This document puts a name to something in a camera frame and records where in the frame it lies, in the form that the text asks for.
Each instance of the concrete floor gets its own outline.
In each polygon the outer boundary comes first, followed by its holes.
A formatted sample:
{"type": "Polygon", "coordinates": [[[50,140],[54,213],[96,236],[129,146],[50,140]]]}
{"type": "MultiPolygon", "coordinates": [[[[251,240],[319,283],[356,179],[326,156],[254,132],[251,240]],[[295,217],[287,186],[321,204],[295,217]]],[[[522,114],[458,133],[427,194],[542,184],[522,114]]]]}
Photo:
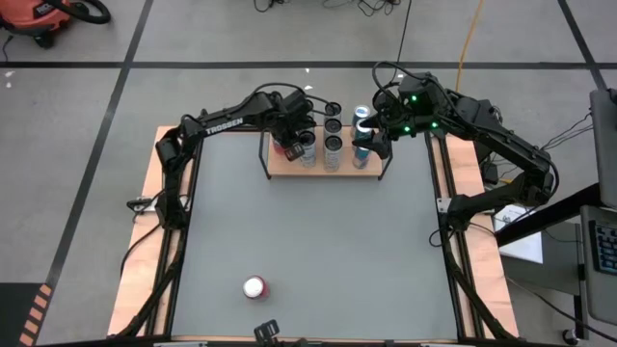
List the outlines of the concrete floor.
{"type": "MultiPolygon", "coordinates": [[[[249,0],[105,3],[112,23],[74,22],[49,50],[15,38],[7,48],[15,65],[0,64],[0,281],[45,282],[62,235],[74,231],[39,344],[105,336],[131,231],[124,203],[141,192],[157,126],[237,103],[271,81],[312,86],[312,93],[340,102],[349,121],[353,106],[375,91],[370,69],[357,68],[370,64],[358,62],[396,59],[408,4],[367,18],[354,5],[326,10],[319,0],[294,0],[268,13],[257,13],[249,0]],[[93,151],[97,136],[100,157],[93,151]],[[82,180],[84,172],[92,181],[82,180]],[[83,205],[74,205],[78,190],[83,205]],[[71,215],[72,207],[81,213],[71,215]]],[[[610,24],[617,2],[567,3],[595,61],[617,62],[610,24]]],[[[458,60],[476,5],[415,0],[401,61],[423,62],[453,88],[456,70],[435,63],[458,60]]],[[[0,42],[6,37],[0,32],[0,42]]],[[[585,66],[561,64],[585,59],[557,0],[487,0],[467,61],[531,63],[467,69],[461,92],[490,98],[505,126],[538,145],[581,119],[597,88],[585,66]],[[533,65],[539,62],[554,64],[533,65]]],[[[602,77],[617,86],[617,71],[602,70],[602,77]]],[[[591,132],[550,154],[562,176],[555,200],[597,180],[591,132]]],[[[521,335],[560,343],[559,332],[572,324],[518,288],[510,292],[521,335]]],[[[570,297],[542,293],[572,310],[570,297]]]]}

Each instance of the wooden shelf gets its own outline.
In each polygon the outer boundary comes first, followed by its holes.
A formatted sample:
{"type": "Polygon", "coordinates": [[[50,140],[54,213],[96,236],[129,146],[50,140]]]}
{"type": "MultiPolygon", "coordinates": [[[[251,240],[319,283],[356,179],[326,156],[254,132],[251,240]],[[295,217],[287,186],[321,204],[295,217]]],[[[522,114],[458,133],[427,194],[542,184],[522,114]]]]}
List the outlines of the wooden shelf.
{"type": "Polygon", "coordinates": [[[382,160],[374,151],[369,153],[366,168],[359,170],[354,167],[352,160],[351,126],[343,126],[340,137],[343,140],[343,151],[340,154],[340,167],[338,171],[329,173],[324,170],[324,130],[323,126],[315,126],[315,142],[317,150],[317,164],[312,168],[302,166],[300,159],[290,162],[284,154],[278,154],[274,150],[272,137],[268,144],[268,172],[272,176],[379,176],[382,173],[382,160]]]}

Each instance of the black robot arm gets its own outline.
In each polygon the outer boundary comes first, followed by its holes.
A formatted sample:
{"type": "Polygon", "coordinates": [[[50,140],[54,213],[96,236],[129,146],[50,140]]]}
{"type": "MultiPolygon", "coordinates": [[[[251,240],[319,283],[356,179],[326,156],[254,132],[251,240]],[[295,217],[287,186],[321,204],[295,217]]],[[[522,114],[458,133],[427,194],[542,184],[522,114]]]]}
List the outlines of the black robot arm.
{"type": "Polygon", "coordinates": [[[400,84],[389,83],[383,87],[373,69],[380,89],[373,97],[376,114],[361,122],[361,126],[377,131],[369,139],[354,141],[355,146],[374,150],[384,159],[391,153],[391,142],[401,136],[414,137],[424,131],[446,132],[482,144],[523,169],[511,184],[473,197],[453,197],[446,219],[458,230],[465,230],[471,218],[482,211],[514,202],[538,206],[549,201],[557,187],[555,183],[553,188],[550,168],[555,173],[556,170],[549,154],[501,126],[496,108],[489,100],[476,100],[446,90],[428,72],[411,74],[400,69],[407,74],[400,84]],[[392,87],[398,87],[398,95],[389,90],[392,87]]]}
{"type": "Polygon", "coordinates": [[[304,154],[297,133],[315,126],[309,116],[313,104],[308,97],[299,87],[270,83],[257,88],[236,106],[212,114],[201,110],[197,118],[182,116],[180,125],[169,130],[155,145],[164,174],[163,191],[155,205],[161,225],[183,228],[188,224],[188,214],[180,202],[180,183],[186,165],[204,138],[233,127],[253,125],[260,131],[269,131],[285,148],[289,161],[304,154]],[[278,92],[259,92],[269,86],[287,86],[296,90],[286,97],[278,92]]]}

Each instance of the orange shop vacuum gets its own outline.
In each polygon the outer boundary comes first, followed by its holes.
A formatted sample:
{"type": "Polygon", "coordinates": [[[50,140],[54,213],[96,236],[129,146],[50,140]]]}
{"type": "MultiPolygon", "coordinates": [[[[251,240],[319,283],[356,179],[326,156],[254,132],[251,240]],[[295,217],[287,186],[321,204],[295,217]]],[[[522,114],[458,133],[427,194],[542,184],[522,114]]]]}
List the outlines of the orange shop vacuum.
{"type": "Polygon", "coordinates": [[[54,34],[66,28],[72,17],[92,24],[105,24],[109,10],[99,0],[84,0],[100,15],[91,15],[83,2],[68,0],[0,0],[0,28],[34,38],[42,48],[54,44],[54,34]]]}

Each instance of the white paper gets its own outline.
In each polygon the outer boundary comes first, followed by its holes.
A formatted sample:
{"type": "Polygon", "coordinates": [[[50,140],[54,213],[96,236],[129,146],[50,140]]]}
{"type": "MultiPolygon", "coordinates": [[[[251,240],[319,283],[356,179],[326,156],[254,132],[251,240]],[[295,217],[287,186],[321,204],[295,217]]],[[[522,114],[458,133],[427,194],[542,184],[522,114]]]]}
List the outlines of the white paper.
{"type": "MultiPolygon", "coordinates": [[[[500,230],[510,222],[517,219],[526,212],[524,207],[517,205],[507,205],[493,217],[495,230],[500,230]]],[[[499,253],[512,256],[518,259],[532,261],[538,264],[543,263],[542,258],[542,235],[536,232],[519,241],[513,242],[499,248],[499,253]]]]}

